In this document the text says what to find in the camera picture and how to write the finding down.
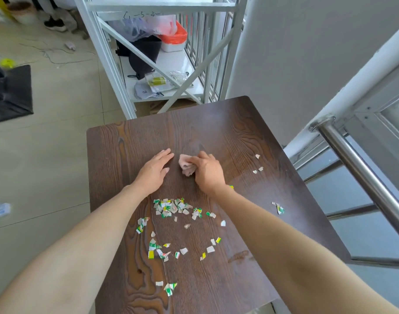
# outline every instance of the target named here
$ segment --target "sneaker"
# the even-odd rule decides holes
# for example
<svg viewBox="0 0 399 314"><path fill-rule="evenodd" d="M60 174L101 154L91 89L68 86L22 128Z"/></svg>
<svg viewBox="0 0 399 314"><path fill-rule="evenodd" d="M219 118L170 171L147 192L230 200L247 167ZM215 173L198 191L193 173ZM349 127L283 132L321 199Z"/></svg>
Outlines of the sneaker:
<svg viewBox="0 0 399 314"><path fill-rule="evenodd" d="M52 31L64 32L67 31L67 27L64 25L62 19L54 20L52 16L48 21L44 22L44 26Z"/></svg>

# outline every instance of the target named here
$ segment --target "dark wood grain tabletop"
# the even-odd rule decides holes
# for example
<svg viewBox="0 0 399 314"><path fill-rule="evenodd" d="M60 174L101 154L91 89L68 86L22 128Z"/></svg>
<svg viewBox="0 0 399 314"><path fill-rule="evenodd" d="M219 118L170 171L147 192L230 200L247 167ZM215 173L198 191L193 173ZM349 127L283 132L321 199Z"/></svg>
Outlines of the dark wood grain tabletop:
<svg viewBox="0 0 399 314"><path fill-rule="evenodd" d="M344 261L350 255L248 97L170 111L87 131L91 211L130 184L139 169L162 149L175 153L163 185L138 206L96 298L97 314L245 314L278 298L226 213L182 175L180 154L204 150L221 163L227 184L275 214ZM253 170L263 167L257 174ZM217 217L177 213L177 222L156 215L153 199L181 198ZM278 215L271 202L285 213ZM150 217L141 234L137 220ZM222 220L227 222L221 227ZM171 243L169 261L148 259L150 234ZM210 239L221 237L214 253L199 260ZM174 252L188 248L175 259ZM156 281L177 282L168 297Z"/></svg>

